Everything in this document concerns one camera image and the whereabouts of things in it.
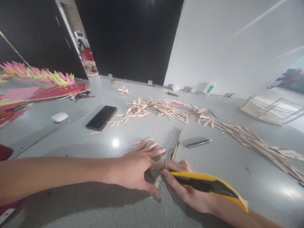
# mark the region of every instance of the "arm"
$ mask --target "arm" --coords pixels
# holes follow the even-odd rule
[[[0,162],[0,206],[34,193],[59,186],[97,181],[147,191],[159,200],[160,193],[144,180],[148,168],[163,165],[151,157],[165,149],[151,151],[157,143],[145,148],[147,142],[120,158],[34,157]]]
[[[185,188],[173,177],[170,170],[178,172],[194,172],[189,163],[182,160],[180,163],[165,160],[163,175],[166,178],[166,185],[171,193],[178,194],[181,199],[193,209],[201,213],[212,214],[235,228],[262,228],[281,226],[254,213],[245,213],[227,199],[212,193],[204,193],[192,188]]]

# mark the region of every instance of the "right hand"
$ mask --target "right hand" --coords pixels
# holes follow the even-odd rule
[[[166,186],[171,193],[176,193],[186,204],[201,213],[213,213],[217,201],[217,196],[210,193],[200,192],[191,187],[182,186],[170,173],[177,172],[194,172],[186,160],[179,163],[165,159],[162,173],[166,178]]]

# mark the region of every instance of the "fingernail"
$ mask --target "fingernail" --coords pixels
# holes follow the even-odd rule
[[[157,191],[153,197],[153,199],[155,199],[157,202],[161,201],[161,193],[160,191]]]

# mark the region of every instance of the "wooden frame structure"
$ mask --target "wooden frame structure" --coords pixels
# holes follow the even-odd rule
[[[271,104],[264,103],[257,99],[258,96],[251,96],[240,110],[248,115],[265,122],[284,126],[304,116],[304,107],[280,98]]]

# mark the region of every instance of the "white wall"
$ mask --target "white wall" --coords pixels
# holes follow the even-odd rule
[[[304,54],[301,0],[185,0],[164,85],[248,98]]]

